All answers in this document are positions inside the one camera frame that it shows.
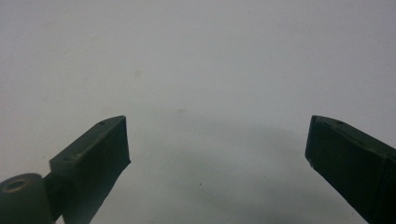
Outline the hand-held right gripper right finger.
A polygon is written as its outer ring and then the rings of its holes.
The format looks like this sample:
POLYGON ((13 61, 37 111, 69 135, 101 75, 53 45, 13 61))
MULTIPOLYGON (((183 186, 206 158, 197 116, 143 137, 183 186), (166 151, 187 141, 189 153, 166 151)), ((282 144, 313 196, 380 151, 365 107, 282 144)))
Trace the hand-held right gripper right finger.
POLYGON ((396 224, 396 149, 337 119, 311 118, 305 157, 369 224, 396 224))

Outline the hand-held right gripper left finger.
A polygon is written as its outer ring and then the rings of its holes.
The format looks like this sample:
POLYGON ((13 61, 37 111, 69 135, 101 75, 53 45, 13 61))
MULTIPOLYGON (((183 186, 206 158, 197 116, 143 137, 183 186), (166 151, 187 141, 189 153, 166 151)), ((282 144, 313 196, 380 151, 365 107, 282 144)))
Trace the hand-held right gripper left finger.
POLYGON ((130 163, 126 118, 96 123, 49 161, 44 183, 51 217, 90 224, 130 163))

